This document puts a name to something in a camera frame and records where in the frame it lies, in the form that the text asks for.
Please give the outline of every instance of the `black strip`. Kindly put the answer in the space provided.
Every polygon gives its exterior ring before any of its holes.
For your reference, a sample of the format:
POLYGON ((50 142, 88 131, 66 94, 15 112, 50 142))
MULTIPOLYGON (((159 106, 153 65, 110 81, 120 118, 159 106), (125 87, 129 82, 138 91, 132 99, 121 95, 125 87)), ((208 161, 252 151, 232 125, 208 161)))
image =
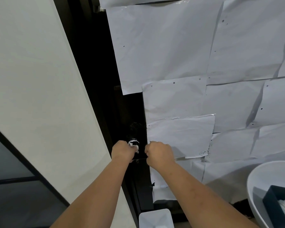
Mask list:
POLYGON ((11 183, 19 183, 19 182, 28 182, 28 181, 38 181, 38 180, 39 179, 36 176, 2 179, 2 180, 0 180, 0 185, 11 184, 11 183))
POLYGON ((42 176, 41 173, 13 146, 12 143, 0 132, 0 142, 32 172, 65 206, 69 206, 68 201, 42 176))

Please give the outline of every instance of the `white wall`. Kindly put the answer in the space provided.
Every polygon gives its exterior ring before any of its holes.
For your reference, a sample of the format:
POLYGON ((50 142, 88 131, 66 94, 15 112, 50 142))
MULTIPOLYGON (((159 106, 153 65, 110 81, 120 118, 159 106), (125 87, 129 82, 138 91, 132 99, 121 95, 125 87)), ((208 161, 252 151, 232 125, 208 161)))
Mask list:
POLYGON ((0 131, 70 203, 110 161, 53 0, 0 0, 0 131))

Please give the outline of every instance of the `hand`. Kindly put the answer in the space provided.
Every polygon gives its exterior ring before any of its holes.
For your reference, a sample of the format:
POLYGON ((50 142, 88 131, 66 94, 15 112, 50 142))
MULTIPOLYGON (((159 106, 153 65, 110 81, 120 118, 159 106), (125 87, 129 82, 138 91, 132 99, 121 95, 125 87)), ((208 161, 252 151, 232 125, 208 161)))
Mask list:
POLYGON ((147 164, 158 172, 175 163, 171 146, 168 144, 151 141, 146 145, 145 153, 148 156, 147 164))
POLYGON ((136 150, 135 146, 130 147, 126 141, 118 141, 112 148, 112 161, 124 161, 129 164, 136 150))

